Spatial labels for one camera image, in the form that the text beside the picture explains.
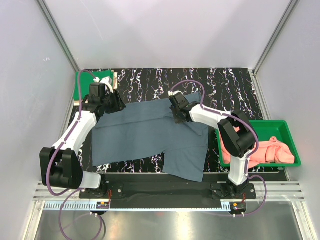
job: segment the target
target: pink towel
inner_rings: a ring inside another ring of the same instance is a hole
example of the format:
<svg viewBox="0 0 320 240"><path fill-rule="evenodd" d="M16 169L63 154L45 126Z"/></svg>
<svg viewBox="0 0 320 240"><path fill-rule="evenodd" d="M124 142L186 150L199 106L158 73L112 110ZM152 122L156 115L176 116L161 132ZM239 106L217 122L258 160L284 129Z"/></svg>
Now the pink towel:
<svg viewBox="0 0 320 240"><path fill-rule="evenodd" d="M221 147L224 163L229 164L231 156L222 140ZM259 149L250 157L248 168L253 168L261 163L293 164L294 162L295 156L292 155L289 147L272 136L269 141L259 142Z"/></svg>

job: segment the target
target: green bin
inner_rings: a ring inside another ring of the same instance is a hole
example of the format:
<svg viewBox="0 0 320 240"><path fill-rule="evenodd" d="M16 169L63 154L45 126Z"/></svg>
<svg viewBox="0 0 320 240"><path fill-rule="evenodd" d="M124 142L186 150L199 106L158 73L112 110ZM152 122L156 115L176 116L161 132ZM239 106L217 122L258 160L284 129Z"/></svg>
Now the green bin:
<svg viewBox="0 0 320 240"><path fill-rule="evenodd" d="M298 167L301 165L301 160L296 149L294 140L291 136L288 124L283 120L251 120L254 130L256 131L259 141L269 141L271 137L276 137L280 142L288 145L291 153L294 155L294 163L260 163L257 167ZM219 156L222 167L230 167L230 164L224 163L222 149L221 149L221 139L219 130L215 130L218 146L219 146Z"/></svg>

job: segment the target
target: white backdrop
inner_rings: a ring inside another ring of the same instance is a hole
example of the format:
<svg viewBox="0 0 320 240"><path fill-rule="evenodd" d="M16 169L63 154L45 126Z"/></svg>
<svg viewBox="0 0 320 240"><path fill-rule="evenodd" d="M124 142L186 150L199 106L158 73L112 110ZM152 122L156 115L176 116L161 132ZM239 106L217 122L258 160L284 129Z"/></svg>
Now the white backdrop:
<svg viewBox="0 0 320 240"><path fill-rule="evenodd" d="M302 165L289 168L299 181L320 235L320 1L297 5L258 72L272 119L288 122Z"/></svg>
<svg viewBox="0 0 320 240"><path fill-rule="evenodd" d="M0 239L20 240L39 153L58 140L75 73L35 0L0 4Z"/></svg>
<svg viewBox="0 0 320 240"><path fill-rule="evenodd" d="M290 0L46 0L80 68L253 68Z"/></svg>

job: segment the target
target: folded cloth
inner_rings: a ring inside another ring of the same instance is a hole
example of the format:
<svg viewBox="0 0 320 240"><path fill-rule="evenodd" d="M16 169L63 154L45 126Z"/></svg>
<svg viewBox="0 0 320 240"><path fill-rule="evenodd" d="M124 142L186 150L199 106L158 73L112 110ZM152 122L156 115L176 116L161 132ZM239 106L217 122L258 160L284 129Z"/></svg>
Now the folded cloth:
<svg viewBox="0 0 320 240"><path fill-rule="evenodd" d="M199 93L185 96L191 102ZM176 124L169 99L136 102L105 114L92 129L93 165L138 160L164 153L165 173L201 182L209 128L197 122Z"/></svg>
<svg viewBox="0 0 320 240"><path fill-rule="evenodd" d="M221 147L223 160L229 164L231 156L222 140ZM253 168L261 163L293 164L294 162L295 156L292 155L289 147L272 136L269 141L259 142L259 149L250 157L248 168Z"/></svg>

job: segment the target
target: marble pattern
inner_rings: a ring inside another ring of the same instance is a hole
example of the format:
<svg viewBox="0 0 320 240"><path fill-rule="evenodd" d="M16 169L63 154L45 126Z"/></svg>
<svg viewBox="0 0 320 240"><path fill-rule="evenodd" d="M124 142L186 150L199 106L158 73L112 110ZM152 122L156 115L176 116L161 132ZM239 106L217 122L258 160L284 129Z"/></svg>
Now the marble pattern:
<svg viewBox="0 0 320 240"><path fill-rule="evenodd" d="M241 109L252 120L263 119L254 85L246 68L144 68L115 69L118 73L118 91L125 104L168 98L168 91L183 80L196 80L204 85L204 104L224 111ZM176 88L184 94L200 91L195 83L188 82ZM209 151L205 160L205 173L229 171L219 160L217 136L209 130ZM156 156L134 161L116 162L98 167L92 166L91 134L80 150L80 162L85 171L97 173L161 173L165 156ZM277 167L256 167L253 172L275 172Z"/></svg>

